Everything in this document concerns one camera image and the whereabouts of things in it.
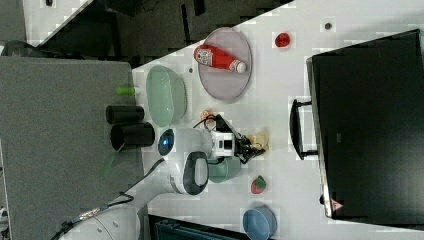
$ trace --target gray wall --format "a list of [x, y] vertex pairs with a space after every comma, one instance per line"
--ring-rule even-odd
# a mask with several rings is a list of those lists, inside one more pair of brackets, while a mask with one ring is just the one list
[[25, 39], [23, 0], [0, 0], [0, 40]]

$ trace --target red button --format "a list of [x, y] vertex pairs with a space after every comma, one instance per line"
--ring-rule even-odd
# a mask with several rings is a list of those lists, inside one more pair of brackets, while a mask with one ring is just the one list
[[290, 44], [290, 36], [287, 33], [280, 33], [275, 39], [275, 45], [277, 47], [286, 47]]

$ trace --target red ketchup bottle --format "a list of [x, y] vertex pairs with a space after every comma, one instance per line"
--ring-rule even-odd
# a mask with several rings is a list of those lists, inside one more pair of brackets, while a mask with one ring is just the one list
[[194, 50], [194, 59], [200, 64], [230, 70], [232, 72], [243, 73], [246, 71], [246, 64], [234, 59], [225, 51], [211, 46], [200, 45]]

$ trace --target gray mat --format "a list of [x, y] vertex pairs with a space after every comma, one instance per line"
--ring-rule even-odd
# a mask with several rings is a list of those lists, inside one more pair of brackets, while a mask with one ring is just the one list
[[107, 105], [132, 85], [126, 63], [0, 58], [0, 137], [13, 240], [50, 239], [71, 217], [108, 203], [143, 176], [140, 151], [113, 153]]

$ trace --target label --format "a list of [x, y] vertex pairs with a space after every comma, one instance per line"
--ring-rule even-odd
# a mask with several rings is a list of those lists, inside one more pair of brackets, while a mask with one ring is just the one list
[[203, 65], [212, 67], [213, 53], [210, 49], [197, 49], [196, 61]]
[[340, 208], [342, 208], [343, 205], [337, 202], [336, 200], [331, 199], [331, 207], [333, 208], [333, 212], [335, 212], [339, 210]]

